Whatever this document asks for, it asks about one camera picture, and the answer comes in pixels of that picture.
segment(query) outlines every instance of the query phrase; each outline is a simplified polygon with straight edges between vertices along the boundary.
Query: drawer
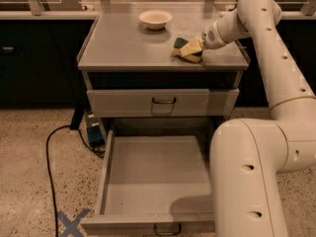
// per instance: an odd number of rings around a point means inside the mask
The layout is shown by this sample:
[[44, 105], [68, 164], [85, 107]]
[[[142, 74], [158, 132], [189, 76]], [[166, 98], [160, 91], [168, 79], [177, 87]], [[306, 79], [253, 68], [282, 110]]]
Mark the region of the drawer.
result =
[[95, 117], [228, 116], [239, 90], [88, 90]]
[[194, 135], [109, 131], [89, 235], [213, 232], [207, 143]]

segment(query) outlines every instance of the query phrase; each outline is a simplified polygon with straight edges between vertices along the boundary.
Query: power cord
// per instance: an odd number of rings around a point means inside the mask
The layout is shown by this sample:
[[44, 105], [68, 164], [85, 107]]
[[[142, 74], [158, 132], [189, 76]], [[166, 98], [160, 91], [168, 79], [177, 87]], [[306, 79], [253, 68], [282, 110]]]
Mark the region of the power cord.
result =
[[[46, 140], [46, 164], [47, 164], [47, 171], [48, 171], [48, 177], [49, 177], [49, 182], [50, 182], [50, 188], [51, 188], [51, 196], [52, 196], [52, 203], [53, 203], [53, 210], [54, 210], [54, 220], [55, 220], [55, 237], [58, 237], [58, 211], [57, 211], [57, 203], [56, 203], [56, 196], [55, 196], [55, 188], [53, 184], [53, 179], [51, 175], [51, 170], [50, 170], [50, 161], [49, 161], [49, 150], [48, 150], [48, 145], [51, 137], [59, 130], [62, 130], [64, 128], [71, 128], [71, 125], [63, 125], [57, 129], [55, 129], [53, 132], [50, 133]], [[83, 144], [94, 154], [96, 154], [98, 157], [103, 158], [105, 151], [98, 151], [96, 148], [91, 148], [88, 146], [86, 141], [84, 140], [81, 130], [78, 128], [77, 131], [79, 132], [80, 138], [83, 142]]]

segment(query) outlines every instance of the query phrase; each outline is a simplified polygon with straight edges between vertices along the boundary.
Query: drawer handle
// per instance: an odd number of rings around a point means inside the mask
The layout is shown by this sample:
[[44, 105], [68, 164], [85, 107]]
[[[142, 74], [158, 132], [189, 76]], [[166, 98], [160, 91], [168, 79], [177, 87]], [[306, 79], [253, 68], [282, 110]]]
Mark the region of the drawer handle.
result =
[[159, 232], [157, 231], [157, 225], [155, 224], [155, 225], [154, 225], [154, 232], [155, 232], [155, 234], [158, 235], [158, 236], [174, 236], [174, 235], [179, 235], [179, 234], [181, 234], [181, 232], [182, 232], [182, 226], [181, 226], [181, 224], [179, 224], [178, 231], [177, 231], [177, 232], [174, 232], [174, 233], [159, 233]]
[[158, 105], [173, 105], [176, 104], [177, 98], [175, 97], [172, 101], [156, 101], [155, 98], [152, 98], [152, 103], [158, 104]]

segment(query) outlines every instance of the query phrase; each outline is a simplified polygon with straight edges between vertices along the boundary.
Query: bowl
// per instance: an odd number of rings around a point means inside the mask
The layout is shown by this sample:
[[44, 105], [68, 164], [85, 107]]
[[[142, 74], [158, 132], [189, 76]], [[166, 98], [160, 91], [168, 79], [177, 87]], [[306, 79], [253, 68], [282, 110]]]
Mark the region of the bowl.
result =
[[163, 10], [145, 11], [139, 15], [139, 20], [151, 30], [161, 30], [173, 18], [172, 14]]

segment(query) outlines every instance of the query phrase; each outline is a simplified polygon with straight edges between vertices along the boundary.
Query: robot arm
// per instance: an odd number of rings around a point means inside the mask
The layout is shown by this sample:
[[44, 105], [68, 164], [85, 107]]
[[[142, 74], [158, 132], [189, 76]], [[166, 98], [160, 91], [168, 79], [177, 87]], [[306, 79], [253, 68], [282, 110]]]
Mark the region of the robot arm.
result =
[[218, 237], [288, 236], [276, 173], [316, 163], [315, 95], [277, 33], [279, 19], [273, 0], [239, 0], [237, 10], [204, 31], [210, 49], [252, 38], [272, 117], [230, 120], [212, 137]]

